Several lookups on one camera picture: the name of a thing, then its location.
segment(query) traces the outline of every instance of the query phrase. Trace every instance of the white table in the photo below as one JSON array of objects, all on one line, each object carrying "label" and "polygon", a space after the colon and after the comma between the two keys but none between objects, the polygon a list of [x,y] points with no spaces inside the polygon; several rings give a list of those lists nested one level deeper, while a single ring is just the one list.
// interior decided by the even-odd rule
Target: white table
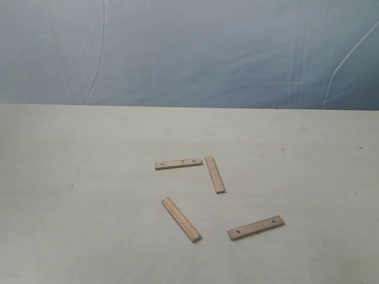
[{"label": "white table", "polygon": [[[0,105],[0,133],[0,283],[379,281],[379,112]],[[206,155],[227,193],[153,168]]]}]

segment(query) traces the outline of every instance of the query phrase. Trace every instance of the wooden slat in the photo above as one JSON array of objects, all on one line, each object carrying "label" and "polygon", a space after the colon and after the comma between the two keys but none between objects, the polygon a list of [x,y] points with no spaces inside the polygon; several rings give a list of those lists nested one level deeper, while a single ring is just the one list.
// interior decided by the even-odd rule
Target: wooden slat
[{"label": "wooden slat", "polygon": [[157,162],[154,164],[154,168],[155,170],[165,170],[165,169],[174,169],[176,167],[201,166],[202,164],[203,164],[203,161],[200,158],[196,158],[196,159],[187,159],[187,160]]},{"label": "wooden slat", "polygon": [[247,237],[248,235],[256,234],[283,224],[284,221],[280,216],[274,216],[262,221],[229,230],[227,233],[230,239],[234,241],[238,240],[239,238]]},{"label": "wooden slat", "polygon": [[167,197],[162,200],[162,204],[193,243],[201,238],[195,227],[188,221],[182,211],[179,210],[170,198]]},{"label": "wooden slat", "polygon": [[213,182],[214,190],[217,194],[225,193],[224,183],[221,179],[219,170],[212,156],[205,157],[205,162],[207,163],[208,171]]}]

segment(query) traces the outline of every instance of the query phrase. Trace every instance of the wooden strip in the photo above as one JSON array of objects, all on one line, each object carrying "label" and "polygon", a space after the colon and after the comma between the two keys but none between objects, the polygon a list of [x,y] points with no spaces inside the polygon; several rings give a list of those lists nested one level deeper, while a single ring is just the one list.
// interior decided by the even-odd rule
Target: wooden strip
[{"label": "wooden strip", "polygon": [[182,211],[179,210],[170,198],[167,197],[162,200],[162,204],[193,243],[201,238],[195,227],[188,221]]},{"label": "wooden strip", "polygon": [[221,179],[219,170],[212,156],[205,157],[205,162],[207,163],[208,171],[213,182],[214,190],[216,194],[225,193],[224,183]]},{"label": "wooden strip", "polygon": [[239,238],[247,237],[248,235],[256,234],[270,228],[278,227],[283,224],[283,219],[278,215],[249,225],[229,230],[227,233],[230,239],[234,241],[238,240]]},{"label": "wooden strip", "polygon": [[165,169],[174,169],[176,167],[201,166],[202,164],[203,164],[203,161],[200,158],[196,158],[196,159],[187,159],[187,160],[157,162],[154,164],[154,167],[155,167],[155,170],[165,170]]}]

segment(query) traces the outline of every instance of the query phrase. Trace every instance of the light wooden piece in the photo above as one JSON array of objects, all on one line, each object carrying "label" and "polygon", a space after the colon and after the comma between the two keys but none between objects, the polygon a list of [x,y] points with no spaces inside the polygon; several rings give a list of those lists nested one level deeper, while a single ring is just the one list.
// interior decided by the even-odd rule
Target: light wooden piece
[{"label": "light wooden piece", "polygon": [[165,169],[174,169],[176,167],[201,166],[202,164],[203,164],[203,161],[200,158],[196,158],[196,159],[187,159],[187,160],[157,162],[154,164],[154,168],[155,170],[165,170]]},{"label": "light wooden piece", "polygon": [[232,241],[235,241],[239,238],[247,237],[249,235],[256,234],[270,228],[275,228],[283,224],[283,219],[278,215],[255,223],[251,223],[249,225],[229,230],[227,233],[230,239]]},{"label": "light wooden piece", "polygon": [[201,238],[195,227],[188,221],[186,216],[184,216],[182,211],[180,211],[170,198],[167,197],[162,200],[162,204],[193,243]]},{"label": "light wooden piece", "polygon": [[216,194],[225,193],[225,186],[221,179],[219,170],[212,156],[205,157],[205,162],[207,163],[208,171],[213,182],[214,190]]}]

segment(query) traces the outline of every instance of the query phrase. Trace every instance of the wooden piece with hole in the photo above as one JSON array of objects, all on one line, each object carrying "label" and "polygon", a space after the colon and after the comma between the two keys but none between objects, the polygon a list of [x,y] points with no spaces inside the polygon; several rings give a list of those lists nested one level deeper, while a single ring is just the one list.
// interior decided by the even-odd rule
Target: wooden piece with hole
[{"label": "wooden piece with hole", "polygon": [[203,161],[200,158],[196,158],[196,159],[187,159],[187,160],[157,162],[154,164],[154,168],[155,170],[165,170],[165,169],[174,169],[176,167],[201,166],[202,164],[203,164]]},{"label": "wooden piece with hole", "polygon": [[283,219],[278,215],[249,225],[229,230],[227,233],[230,239],[232,241],[235,241],[239,238],[247,237],[248,235],[256,234],[271,228],[278,227],[283,224]]},{"label": "wooden piece with hole", "polygon": [[162,204],[193,243],[201,238],[195,227],[188,221],[182,211],[179,210],[170,198],[167,197],[162,200]]},{"label": "wooden piece with hole", "polygon": [[219,170],[217,168],[216,162],[212,156],[205,157],[205,162],[207,163],[209,175],[211,176],[211,180],[213,182],[214,190],[216,194],[225,193],[224,183],[221,179]]}]

